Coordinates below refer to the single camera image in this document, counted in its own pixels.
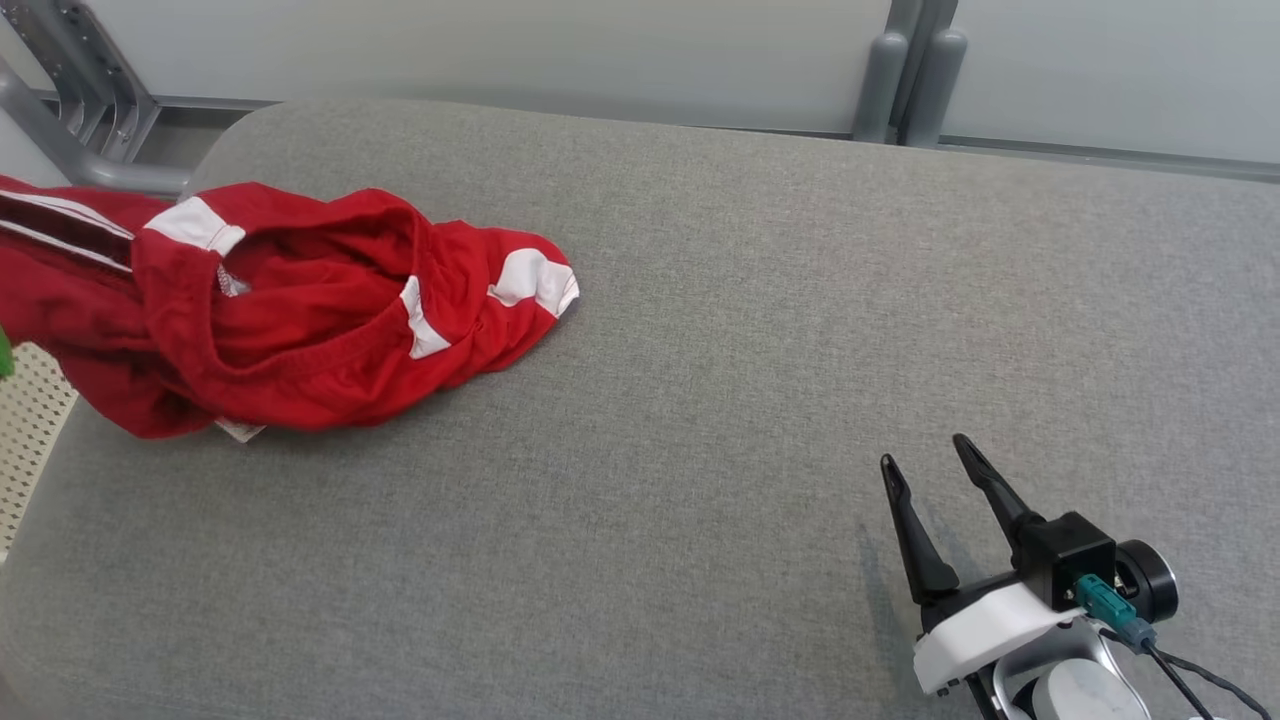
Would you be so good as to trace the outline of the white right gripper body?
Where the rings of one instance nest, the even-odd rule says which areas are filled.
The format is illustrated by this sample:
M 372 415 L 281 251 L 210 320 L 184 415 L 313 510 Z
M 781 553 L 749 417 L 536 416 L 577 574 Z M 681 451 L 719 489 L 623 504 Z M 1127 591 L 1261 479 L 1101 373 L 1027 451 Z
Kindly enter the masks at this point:
M 988 666 L 1005 666 L 1010 676 L 1041 670 L 1069 657 L 1068 638 L 1083 616 L 1074 602 L 1055 610 L 1015 577 L 1002 577 L 916 641 L 916 682 L 936 694 Z

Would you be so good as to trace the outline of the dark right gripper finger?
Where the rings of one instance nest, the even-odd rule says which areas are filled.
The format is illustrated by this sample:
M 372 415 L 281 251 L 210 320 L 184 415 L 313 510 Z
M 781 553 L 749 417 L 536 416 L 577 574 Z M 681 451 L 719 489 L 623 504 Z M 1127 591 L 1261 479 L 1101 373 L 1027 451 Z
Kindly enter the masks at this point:
M 956 433 L 952 442 L 970 483 L 984 495 L 995 515 L 1009 544 L 1012 568 L 1020 571 L 1025 555 L 1021 533 L 1029 527 L 1044 524 L 1046 519 L 1021 500 L 968 436 Z
M 891 454 L 881 457 L 879 470 L 913 602 L 928 606 L 954 594 L 960 587 L 959 577 L 934 547 L 913 507 L 911 488 Z

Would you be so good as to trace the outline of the red jersey with black numbers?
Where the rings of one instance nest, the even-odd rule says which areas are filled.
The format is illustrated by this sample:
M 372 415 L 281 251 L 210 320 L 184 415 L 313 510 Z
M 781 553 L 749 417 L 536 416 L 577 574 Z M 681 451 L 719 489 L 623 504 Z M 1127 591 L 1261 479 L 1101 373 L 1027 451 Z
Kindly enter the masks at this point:
M 376 188 L 197 193 L 136 233 L 132 273 L 151 338 L 214 416 L 300 430 L 376 425 L 502 372 L 580 296 L 549 240 L 431 222 Z

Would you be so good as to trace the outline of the cream perforated laundry basket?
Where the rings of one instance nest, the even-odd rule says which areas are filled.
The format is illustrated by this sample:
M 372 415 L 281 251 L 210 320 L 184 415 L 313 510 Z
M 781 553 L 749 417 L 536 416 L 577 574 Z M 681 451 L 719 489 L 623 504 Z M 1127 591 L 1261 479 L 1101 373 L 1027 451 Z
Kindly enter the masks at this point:
M 15 348 L 13 360 L 13 374 L 0 378 L 0 564 L 79 397 L 55 359 L 37 346 Z

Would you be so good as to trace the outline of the grey metal frame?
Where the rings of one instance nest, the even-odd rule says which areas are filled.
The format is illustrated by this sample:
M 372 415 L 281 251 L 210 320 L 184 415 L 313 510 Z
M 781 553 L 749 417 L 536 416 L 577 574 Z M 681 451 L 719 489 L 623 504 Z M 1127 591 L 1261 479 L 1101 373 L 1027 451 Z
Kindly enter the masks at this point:
M 187 170 L 136 161 L 163 108 L 84 0 L 0 0 L 0 27 L 31 51 L 58 104 L 0 58 L 0 109 L 69 182 L 183 195 Z

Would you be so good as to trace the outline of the grey rounded post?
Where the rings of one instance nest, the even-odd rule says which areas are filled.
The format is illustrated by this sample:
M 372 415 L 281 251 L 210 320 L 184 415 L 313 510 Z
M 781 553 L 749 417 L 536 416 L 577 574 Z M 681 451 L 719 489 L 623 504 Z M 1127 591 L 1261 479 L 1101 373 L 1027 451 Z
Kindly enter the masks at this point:
M 968 50 L 955 28 L 936 32 L 925 46 L 899 138 L 910 147 L 934 147 Z
M 908 54 L 909 38 L 900 32 L 884 32 L 872 42 L 850 131 L 852 141 L 886 141 Z

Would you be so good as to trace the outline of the aluminium partition post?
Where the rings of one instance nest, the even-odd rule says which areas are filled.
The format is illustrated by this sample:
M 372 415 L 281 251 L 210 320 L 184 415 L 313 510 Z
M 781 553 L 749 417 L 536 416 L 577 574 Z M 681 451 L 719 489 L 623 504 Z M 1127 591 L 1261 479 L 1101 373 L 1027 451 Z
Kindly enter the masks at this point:
M 910 118 L 925 77 L 934 37 L 948 29 L 963 0 L 892 0 L 887 29 L 906 40 L 906 55 L 890 114 L 890 129 L 896 142 L 908 132 Z

